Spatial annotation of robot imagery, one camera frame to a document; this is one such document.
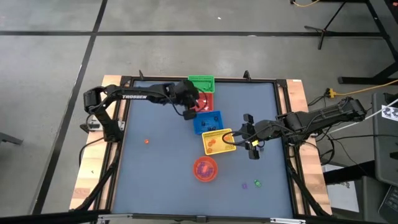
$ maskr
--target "tripod leg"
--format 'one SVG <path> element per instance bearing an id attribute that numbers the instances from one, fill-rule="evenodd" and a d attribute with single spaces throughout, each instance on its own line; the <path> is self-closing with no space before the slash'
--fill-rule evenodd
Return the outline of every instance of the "tripod leg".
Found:
<path id="1" fill-rule="evenodd" d="M 319 31 L 319 32 L 322 32 L 322 29 L 315 28 L 315 27 L 304 26 L 304 28 L 306 28 L 306 29 L 311 29 L 311 30 L 315 30 L 315 31 Z"/>
<path id="2" fill-rule="evenodd" d="M 343 8 L 343 6 L 347 3 L 347 1 L 344 1 L 341 6 L 337 9 L 336 13 L 333 15 L 333 17 L 330 19 L 330 21 L 328 22 L 328 24 L 325 26 L 324 30 L 327 30 L 329 25 L 331 24 L 331 22 L 335 19 L 335 17 L 337 16 L 337 14 L 340 12 L 340 10 Z"/>
<path id="3" fill-rule="evenodd" d="M 8 134 L 4 134 L 4 133 L 0 133 L 0 142 L 1 141 L 9 142 L 9 143 L 17 144 L 17 145 L 20 145 L 23 142 L 23 140 L 20 140 L 18 138 L 14 138 L 14 137 L 9 136 Z"/>
<path id="4" fill-rule="evenodd" d="M 325 37 L 325 31 L 322 31 L 321 37 L 319 38 L 319 43 L 318 43 L 318 50 L 322 48 L 322 43 L 323 43 L 323 38 Z"/>

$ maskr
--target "blue table surface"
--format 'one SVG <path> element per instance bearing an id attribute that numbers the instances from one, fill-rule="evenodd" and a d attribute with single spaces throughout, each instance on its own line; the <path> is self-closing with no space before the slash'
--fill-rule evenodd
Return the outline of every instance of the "blue table surface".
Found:
<path id="1" fill-rule="evenodd" d="M 232 130 L 244 123 L 244 113 L 252 114 L 255 122 L 277 115 L 271 83 L 216 83 L 214 106 L 221 111 L 224 128 Z M 131 101 L 112 212 L 293 217 L 280 139 L 267 141 L 256 161 L 243 147 L 212 155 L 218 175 L 211 182 L 193 175 L 193 163 L 201 156 L 202 138 L 194 134 L 192 121 L 178 116 L 171 105 Z M 261 187 L 254 185 L 255 179 Z"/>

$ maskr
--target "gray floor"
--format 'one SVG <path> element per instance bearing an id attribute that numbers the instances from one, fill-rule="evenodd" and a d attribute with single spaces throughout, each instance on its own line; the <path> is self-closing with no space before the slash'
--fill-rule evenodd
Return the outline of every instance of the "gray floor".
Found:
<path id="1" fill-rule="evenodd" d="M 386 5 L 372 3 L 397 41 L 398 26 Z M 100 0 L 0 0 L 0 30 L 92 30 L 100 4 Z M 323 27 L 338 6 L 318 3 L 302 9 L 279 0 L 109 0 L 100 30 L 305 31 L 304 25 Z M 330 29 L 377 28 L 364 5 L 347 4 Z M 88 37 L 0 36 L 0 130 L 24 139 L 22 146 L 0 144 L 0 216 L 28 212 L 87 43 Z M 44 212 L 68 209 L 78 151 L 86 141 L 78 127 L 86 118 L 81 94 L 99 85 L 103 75 L 137 75 L 141 69 L 148 76 L 241 77 L 249 70 L 254 78 L 302 79 L 309 101 L 326 87 L 342 93 L 368 87 L 339 85 L 336 78 L 370 77 L 393 62 L 386 43 L 377 38 L 327 38 L 321 51 L 317 44 L 318 39 L 304 37 L 98 37 Z M 378 91 L 394 90 L 390 86 Z M 354 97 L 370 107 L 371 93 Z M 328 105 L 336 102 L 327 100 Z M 371 126 L 367 121 L 334 136 L 371 134 Z M 342 143 L 356 162 L 373 158 L 371 138 Z M 327 142 L 319 145 L 322 151 L 329 149 Z M 353 164 L 339 145 L 334 161 Z"/>

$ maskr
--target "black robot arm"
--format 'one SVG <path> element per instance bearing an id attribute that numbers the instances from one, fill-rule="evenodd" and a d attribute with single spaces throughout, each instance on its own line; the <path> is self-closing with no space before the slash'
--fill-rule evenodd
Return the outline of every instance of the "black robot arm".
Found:
<path id="1" fill-rule="evenodd" d="M 366 110 L 358 100 L 347 97 L 339 103 L 311 112 L 291 112 L 276 117 L 276 121 L 262 120 L 254 124 L 250 114 L 244 114 L 239 131 L 232 131 L 233 136 L 242 136 L 240 142 L 227 142 L 243 146 L 249 151 L 250 159 L 259 159 L 256 146 L 260 141 L 284 137 L 290 145 L 301 145 L 312 133 L 320 134 L 321 131 L 339 122 L 362 121 L 366 116 Z"/>
<path id="2" fill-rule="evenodd" d="M 101 93 L 106 98 L 101 100 Z M 83 94 L 85 111 L 95 115 L 103 126 L 104 140 L 106 142 L 119 142 L 123 138 L 123 132 L 119 129 L 118 121 L 109 117 L 107 107 L 115 100 L 149 100 L 152 103 L 182 105 L 184 119 L 193 119 L 196 112 L 191 109 L 198 106 L 198 89 L 189 80 L 180 81 L 177 84 L 164 83 L 149 87 L 122 87 L 108 85 L 92 88 Z"/>

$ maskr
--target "blue basket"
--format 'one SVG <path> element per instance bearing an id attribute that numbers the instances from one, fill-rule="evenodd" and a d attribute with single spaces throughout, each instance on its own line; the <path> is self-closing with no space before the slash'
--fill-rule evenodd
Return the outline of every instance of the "blue basket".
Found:
<path id="1" fill-rule="evenodd" d="M 195 134 L 224 129 L 220 111 L 198 113 L 193 120 Z"/>

